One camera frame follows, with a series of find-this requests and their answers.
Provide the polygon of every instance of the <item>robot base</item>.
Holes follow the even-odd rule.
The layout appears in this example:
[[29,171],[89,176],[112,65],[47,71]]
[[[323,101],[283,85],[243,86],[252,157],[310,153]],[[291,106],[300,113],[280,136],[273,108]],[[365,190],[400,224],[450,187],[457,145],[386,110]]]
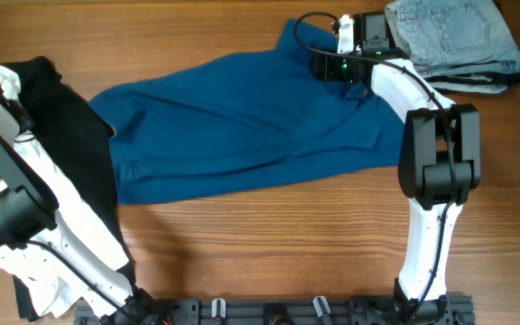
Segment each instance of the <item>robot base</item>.
[[[445,316],[438,321],[421,322],[422,325],[475,325],[472,297],[449,296]],[[350,300],[329,301],[330,320],[333,325],[394,325],[385,311],[392,296],[355,297]],[[296,325],[321,325],[312,301],[260,301],[227,302],[226,318],[212,318],[212,302],[196,299],[159,301],[171,306],[173,325],[264,325],[264,307],[269,302],[286,305],[288,315]],[[77,307],[74,325],[98,325],[98,318],[87,304]]]

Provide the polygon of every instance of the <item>blue cloth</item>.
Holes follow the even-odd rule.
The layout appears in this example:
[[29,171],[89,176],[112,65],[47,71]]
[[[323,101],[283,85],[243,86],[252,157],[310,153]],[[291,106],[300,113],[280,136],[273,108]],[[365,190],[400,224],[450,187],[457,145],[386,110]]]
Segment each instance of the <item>blue cloth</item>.
[[[316,180],[398,162],[403,123],[364,88],[315,80],[289,21],[272,51],[239,53],[108,89],[89,104],[116,129],[120,203],[148,204]],[[321,49],[336,38],[304,24]]]

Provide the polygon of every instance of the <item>wood grain surface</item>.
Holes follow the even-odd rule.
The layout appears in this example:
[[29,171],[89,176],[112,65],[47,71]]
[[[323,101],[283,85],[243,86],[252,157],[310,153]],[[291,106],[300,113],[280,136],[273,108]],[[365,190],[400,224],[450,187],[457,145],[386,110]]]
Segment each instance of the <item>wood grain surface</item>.
[[[232,52],[271,49],[286,20],[309,11],[358,13],[387,3],[108,2],[0,0],[0,61],[45,55],[66,83],[92,98]],[[520,1],[503,6],[520,46]],[[453,99],[480,111],[483,179],[455,227],[447,285],[474,297],[478,324],[520,324],[520,86]],[[138,285],[157,298],[201,299],[389,294],[409,223],[395,168],[121,207],[119,217]],[[71,324],[72,314],[39,322]],[[0,324],[22,323],[11,276],[0,270]]]

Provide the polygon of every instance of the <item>jeans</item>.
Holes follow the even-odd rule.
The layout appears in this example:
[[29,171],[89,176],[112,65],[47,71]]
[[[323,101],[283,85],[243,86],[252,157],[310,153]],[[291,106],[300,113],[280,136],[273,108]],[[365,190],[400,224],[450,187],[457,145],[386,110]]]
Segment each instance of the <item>jeans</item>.
[[492,0],[396,0],[385,15],[396,46],[421,76],[456,80],[434,87],[497,93],[506,85],[460,80],[520,72],[520,51]]

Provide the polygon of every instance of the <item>black cloth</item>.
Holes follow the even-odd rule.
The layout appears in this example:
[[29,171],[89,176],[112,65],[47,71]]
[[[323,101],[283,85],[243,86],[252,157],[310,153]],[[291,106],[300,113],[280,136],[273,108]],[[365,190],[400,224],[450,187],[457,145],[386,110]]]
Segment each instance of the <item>black cloth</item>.
[[502,14],[503,7],[501,6],[501,3],[498,0],[493,0],[493,3],[497,6],[498,11]]
[[[94,113],[84,98],[61,83],[61,74],[47,58],[3,65],[19,75],[22,84],[19,99],[35,122],[32,132],[37,140],[110,233],[125,246],[116,215],[109,125]],[[118,272],[135,284],[132,262]],[[17,278],[14,284],[20,318],[37,320],[29,289]]]

